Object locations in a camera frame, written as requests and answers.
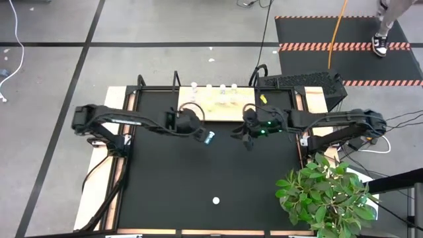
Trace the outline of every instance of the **white ball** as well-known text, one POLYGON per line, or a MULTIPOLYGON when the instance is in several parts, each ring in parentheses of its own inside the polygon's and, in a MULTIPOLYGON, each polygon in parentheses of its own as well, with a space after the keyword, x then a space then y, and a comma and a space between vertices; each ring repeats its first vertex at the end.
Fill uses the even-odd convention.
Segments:
POLYGON ((220 199, 218 197, 213 198, 213 203, 218 205, 220 203, 220 199))

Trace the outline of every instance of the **orange cable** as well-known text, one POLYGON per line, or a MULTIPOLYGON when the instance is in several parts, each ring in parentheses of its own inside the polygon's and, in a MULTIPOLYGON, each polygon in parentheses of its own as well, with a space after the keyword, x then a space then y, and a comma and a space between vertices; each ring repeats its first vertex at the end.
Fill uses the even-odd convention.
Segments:
POLYGON ((344 15, 344 10, 345 10, 347 2, 348 2, 348 0, 344 0, 344 6, 342 7, 341 13, 339 14, 338 22, 336 23, 335 31, 333 32, 333 36, 332 36, 332 42, 330 43, 330 46, 329 46, 328 69, 330 69, 330 60, 332 59, 332 48, 333 48, 333 44, 335 42, 336 33, 338 32, 338 27, 339 27, 339 24, 341 23, 341 18, 344 15))

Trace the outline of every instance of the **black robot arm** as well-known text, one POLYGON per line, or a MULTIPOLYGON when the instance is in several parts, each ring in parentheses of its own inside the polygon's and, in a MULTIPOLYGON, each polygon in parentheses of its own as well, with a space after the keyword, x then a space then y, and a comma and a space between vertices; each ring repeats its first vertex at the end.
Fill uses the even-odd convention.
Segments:
POLYGON ((75 109, 71 127, 75 130, 75 134, 79 136, 87 134, 94 136, 95 138, 87 140, 91 145, 103 143, 113 155, 126 156, 131 142, 130 135, 113 134, 102 125, 105 122, 142 126, 151 132, 167 136, 182 138, 192 136, 195 140, 205 144, 209 144, 214 136, 213 132, 207 131, 202 126, 196 114, 187 108, 181 111, 175 111, 171 108, 163 114, 159 122, 155 122, 142 116, 139 112, 89 104, 78 106, 75 109))
POLYGON ((248 150, 253 148, 253 138, 277 132, 301 134, 300 145, 307 148, 307 154, 324 152, 334 144, 344 143, 360 136, 377 138, 386 132, 386 121, 382 115, 371 110, 310 113, 261 106, 256 107, 256 111, 248 109, 243 113, 244 124, 233 130, 231 136, 241 139, 248 150), (311 128, 331 126, 343 128, 325 136, 303 134, 311 128))

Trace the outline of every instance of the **potted plant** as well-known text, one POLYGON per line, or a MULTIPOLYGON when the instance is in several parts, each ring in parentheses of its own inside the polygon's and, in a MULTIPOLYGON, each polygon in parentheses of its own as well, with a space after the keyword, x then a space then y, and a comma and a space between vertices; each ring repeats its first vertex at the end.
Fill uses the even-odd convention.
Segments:
POLYGON ((316 154, 315 162, 276 182, 280 187, 276 197, 292 224, 306 221, 318 238, 356 237, 362 226, 369 227, 376 211, 366 202, 377 199, 356 174, 346 172, 347 167, 345 162, 330 167, 324 156, 316 154))

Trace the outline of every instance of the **white cable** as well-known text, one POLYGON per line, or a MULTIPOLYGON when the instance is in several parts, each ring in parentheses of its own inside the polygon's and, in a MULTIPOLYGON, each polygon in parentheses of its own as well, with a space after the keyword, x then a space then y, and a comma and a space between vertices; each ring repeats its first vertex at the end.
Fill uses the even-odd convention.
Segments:
MULTIPOLYGON (((20 58, 20 64, 19 64, 19 67, 16 69, 16 71, 13 72, 8 77, 6 77, 4 80, 2 80, 2 82, 0 82, 0 88, 3 85, 4 82, 8 81, 11 77, 13 77, 20 70, 20 68, 22 67, 22 64, 24 62, 24 55, 25 55, 25 47, 22 45, 22 43, 19 41, 19 38, 18 38, 18 15, 16 14, 15 7, 13 6, 12 0, 9 0, 9 3, 11 4, 13 13, 15 14, 15 37, 16 37, 16 40, 18 41, 18 43, 20 44, 20 46, 22 47, 22 57, 20 58)), ((3 102, 7 102, 7 99, 1 94, 1 92, 0 92, 0 99, 3 102)))
POLYGON ((391 152, 391 143, 389 143, 388 138, 386 138, 385 136, 382 136, 382 138, 385 139, 385 141, 388 143, 388 150, 387 151, 372 151, 372 150, 368 150, 368 149, 359 149, 358 151, 370 152, 370 153, 389 153, 389 152, 391 152))

